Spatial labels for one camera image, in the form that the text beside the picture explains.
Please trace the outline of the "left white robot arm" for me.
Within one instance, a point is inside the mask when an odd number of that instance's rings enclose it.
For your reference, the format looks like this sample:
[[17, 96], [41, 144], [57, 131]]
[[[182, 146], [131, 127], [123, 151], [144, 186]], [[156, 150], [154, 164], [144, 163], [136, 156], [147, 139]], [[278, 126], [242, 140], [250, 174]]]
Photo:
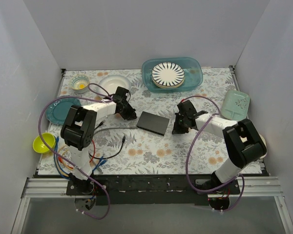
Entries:
[[135, 109], [129, 104], [130, 91], [117, 87], [116, 93], [90, 105], [72, 105], [61, 129], [61, 138], [69, 147], [73, 172], [69, 178], [73, 186], [83, 195], [94, 190], [90, 180], [93, 169], [89, 162], [89, 146], [92, 143], [96, 121], [109, 115], [120, 114], [125, 120], [137, 118]]

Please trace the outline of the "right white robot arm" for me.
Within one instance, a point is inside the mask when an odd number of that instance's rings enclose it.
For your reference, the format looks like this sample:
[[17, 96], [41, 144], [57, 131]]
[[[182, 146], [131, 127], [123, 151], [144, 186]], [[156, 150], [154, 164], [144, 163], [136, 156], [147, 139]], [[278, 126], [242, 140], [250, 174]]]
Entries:
[[[251, 120], [247, 118], [241, 121], [227, 120], [219, 117], [217, 113], [197, 112], [189, 100], [181, 101], [177, 107], [178, 112], [175, 114], [172, 134], [185, 134], [189, 132], [189, 129], [197, 131], [188, 150], [185, 165], [186, 179], [189, 186], [195, 191], [222, 194], [229, 188], [229, 183], [235, 180], [244, 168], [266, 156], [267, 147], [264, 139]], [[210, 180], [197, 187], [190, 180], [188, 162], [194, 144], [203, 131], [225, 141], [229, 158], [211, 174]]]

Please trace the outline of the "black network switch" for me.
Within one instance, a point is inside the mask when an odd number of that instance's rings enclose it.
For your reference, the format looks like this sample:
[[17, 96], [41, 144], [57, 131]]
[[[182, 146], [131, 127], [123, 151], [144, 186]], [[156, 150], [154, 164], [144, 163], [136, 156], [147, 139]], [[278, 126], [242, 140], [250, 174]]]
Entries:
[[137, 122], [137, 128], [164, 136], [169, 119], [143, 111]]

